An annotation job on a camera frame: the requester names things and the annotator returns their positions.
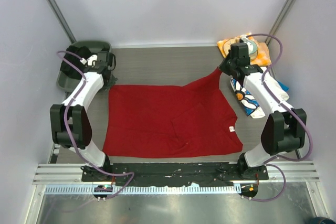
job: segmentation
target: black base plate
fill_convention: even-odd
[[[230,180],[256,180],[242,178],[237,171],[237,164],[230,163],[114,163],[113,173],[134,172],[134,178],[129,186],[169,186],[181,187],[197,183],[203,187],[232,185]],[[262,166],[257,172],[259,180],[268,180],[266,167]],[[129,176],[116,177],[115,184],[122,186]],[[98,182],[92,176],[82,175],[83,182]],[[99,181],[111,181],[111,177]]]

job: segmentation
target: red cloth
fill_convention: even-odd
[[[110,156],[196,157],[240,152],[237,116],[216,69],[186,86],[115,85],[103,151]]]

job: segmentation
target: gray bin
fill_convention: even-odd
[[[86,46],[91,52],[108,51],[112,52],[111,44],[105,41],[83,40],[72,44],[75,47]],[[57,77],[57,86],[65,92],[73,92],[80,80],[67,77],[62,71],[59,72]]]

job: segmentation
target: gray floor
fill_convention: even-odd
[[[281,188],[282,183],[260,184],[257,196],[270,198]],[[122,195],[106,202],[90,202],[78,209],[92,198],[92,195],[46,195],[37,223],[305,224],[315,217],[305,183],[288,183],[282,196],[267,203],[240,199],[237,194]]]
[[[177,48],[128,48],[115,49],[117,67],[113,72],[118,84],[185,85],[210,74],[221,63],[217,47]],[[235,129],[246,152],[258,143],[266,118],[247,117],[229,84],[229,77],[222,74],[220,88],[238,116]],[[108,91],[100,91],[92,101],[88,117],[92,126],[92,139],[102,149],[108,125]],[[195,158],[144,159],[111,157],[112,162],[201,162],[236,161],[240,153],[224,156]],[[69,150],[61,149],[57,163],[83,163]]]

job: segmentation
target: white wall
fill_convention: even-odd
[[[268,32],[285,0],[56,0],[77,39],[113,46],[214,44]]]
[[[290,103],[307,112],[313,136],[311,155],[336,217],[336,0],[296,0],[277,32],[284,44],[275,67],[277,79],[290,87]],[[278,53],[276,41],[272,55]]]
[[[46,0],[0,0],[0,12],[0,222],[16,224],[50,154],[49,108],[64,97],[55,52],[70,42]]]

